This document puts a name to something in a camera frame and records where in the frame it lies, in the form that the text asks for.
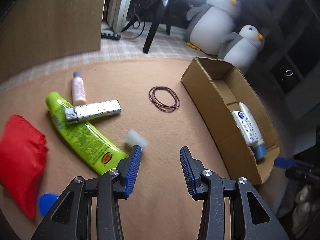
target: red bag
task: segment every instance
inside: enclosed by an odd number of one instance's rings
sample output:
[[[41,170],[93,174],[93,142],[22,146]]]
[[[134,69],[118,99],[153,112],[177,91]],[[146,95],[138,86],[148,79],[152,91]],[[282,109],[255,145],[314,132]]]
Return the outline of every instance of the red bag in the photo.
[[[45,136],[19,115],[10,117],[0,141],[0,182],[32,220],[48,151],[45,143]]]

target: large penguin plush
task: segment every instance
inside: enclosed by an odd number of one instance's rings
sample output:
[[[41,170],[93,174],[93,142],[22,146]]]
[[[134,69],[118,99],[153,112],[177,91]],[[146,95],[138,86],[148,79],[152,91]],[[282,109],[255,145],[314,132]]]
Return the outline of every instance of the large penguin plush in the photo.
[[[258,53],[263,49],[264,38],[257,28],[246,25],[239,34],[229,33],[226,35],[223,42],[218,59],[232,63],[245,74]]]
[[[206,4],[187,12],[191,21],[184,41],[190,42],[207,54],[217,55],[222,38],[234,29],[234,19],[240,15],[237,0],[207,0]]]

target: cardboard box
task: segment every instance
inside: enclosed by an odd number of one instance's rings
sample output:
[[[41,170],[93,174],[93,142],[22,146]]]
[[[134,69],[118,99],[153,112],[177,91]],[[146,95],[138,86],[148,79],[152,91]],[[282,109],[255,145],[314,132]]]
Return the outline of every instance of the cardboard box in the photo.
[[[196,57],[181,81],[209,128],[231,179],[246,177],[253,185],[264,183],[279,155],[277,134],[241,72],[222,60]],[[232,111],[240,111],[239,102],[251,111],[265,142],[267,156],[259,164],[232,116]]]

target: green squeeze bottle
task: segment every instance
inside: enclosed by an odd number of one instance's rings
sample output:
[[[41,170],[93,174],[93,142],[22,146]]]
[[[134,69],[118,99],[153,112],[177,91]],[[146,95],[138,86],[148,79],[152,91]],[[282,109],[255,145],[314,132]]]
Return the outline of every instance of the green squeeze bottle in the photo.
[[[64,109],[73,106],[57,92],[49,93],[45,102],[59,133],[99,175],[115,169],[128,157],[88,121],[67,124]]]

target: brown table surface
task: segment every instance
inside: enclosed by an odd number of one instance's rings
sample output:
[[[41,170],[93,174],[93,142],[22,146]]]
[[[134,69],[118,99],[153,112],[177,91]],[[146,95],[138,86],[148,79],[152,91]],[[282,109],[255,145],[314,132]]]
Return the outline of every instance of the brown table surface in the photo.
[[[215,143],[196,106],[180,82],[190,60],[148,58],[97,62],[26,82],[1,92],[0,133],[9,116],[18,114],[47,137],[47,165],[40,194],[60,194],[78,175],[85,179],[97,174],[68,146],[53,127],[45,97],[57,91],[71,102],[73,71],[81,71],[88,103],[117,99],[122,107],[118,116],[92,121],[93,125],[120,149],[126,132],[134,128],[147,139],[133,193],[120,200],[121,222],[126,240],[183,239],[195,240],[199,231],[202,201],[193,201],[180,165],[180,148],[188,146],[193,157],[221,177],[228,172]],[[153,86],[167,86],[180,98],[181,106],[172,113],[158,110],[148,98]],[[164,91],[159,98],[172,102]],[[229,217],[228,203],[226,217]],[[9,194],[0,186],[0,208],[22,239],[30,239],[42,220],[28,220]],[[92,208],[92,239],[95,235],[95,207]],[[226,239],[230,221],[226,222]]]

